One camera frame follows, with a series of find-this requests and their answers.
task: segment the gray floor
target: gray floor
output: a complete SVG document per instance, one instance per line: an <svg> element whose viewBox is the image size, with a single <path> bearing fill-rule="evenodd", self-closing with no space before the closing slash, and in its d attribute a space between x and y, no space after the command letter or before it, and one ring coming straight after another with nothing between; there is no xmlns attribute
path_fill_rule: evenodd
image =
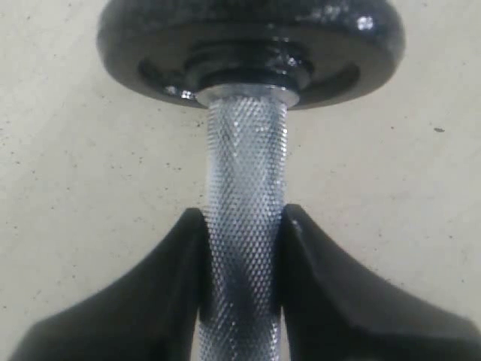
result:
<svg viewBox="0 0 481 361"><path fill-rule="evenodd" d="M106 75L104 3L0 8L0 359L204 202L205 112ZM481 3L396 5L408 48L395 79L289 115L287 199L392 283L481 325Z"/></svg>

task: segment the dumbbell handle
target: dumbbell handle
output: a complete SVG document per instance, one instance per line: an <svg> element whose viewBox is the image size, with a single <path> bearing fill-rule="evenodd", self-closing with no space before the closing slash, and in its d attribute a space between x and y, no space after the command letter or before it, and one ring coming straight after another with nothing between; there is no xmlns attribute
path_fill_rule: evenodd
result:
<svg viewBox="0 0 481 361"><path fill-rule="evenodd" d="M285 92L227 85L204 99L212 287L201 310L201 361L279 359L274 243L284 206L287 103L296 99Z"/></svg>

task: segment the concrete floor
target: concrete floor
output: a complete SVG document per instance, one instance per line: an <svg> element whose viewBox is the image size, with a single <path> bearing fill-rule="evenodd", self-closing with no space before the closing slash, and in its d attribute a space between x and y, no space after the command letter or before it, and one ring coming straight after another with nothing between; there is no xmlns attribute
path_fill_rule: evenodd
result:
<svg viewBox="0 0 481 361"><path fill-rule="evenodd" d="M205 112L138 96L95 48L105 0L0 7L0 359L204 204ZM481 326L481 3L396 5L371 96L289 115L289 202L393 284Z"/></svg>

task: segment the black weight plate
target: black weight plate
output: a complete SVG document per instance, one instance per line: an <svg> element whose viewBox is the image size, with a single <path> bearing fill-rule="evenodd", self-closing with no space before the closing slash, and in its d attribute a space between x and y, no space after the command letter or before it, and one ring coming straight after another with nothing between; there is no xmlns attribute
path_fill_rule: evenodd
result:
<svg viewBox="0 0 481 361"><path fill-rule="evenodd" d="M404 51L404 31L385 0L112 0L98 48L128 88L198 107L186 63L202 44L294 44L312 65L297 108L345 102L381 87Z"/></svg>

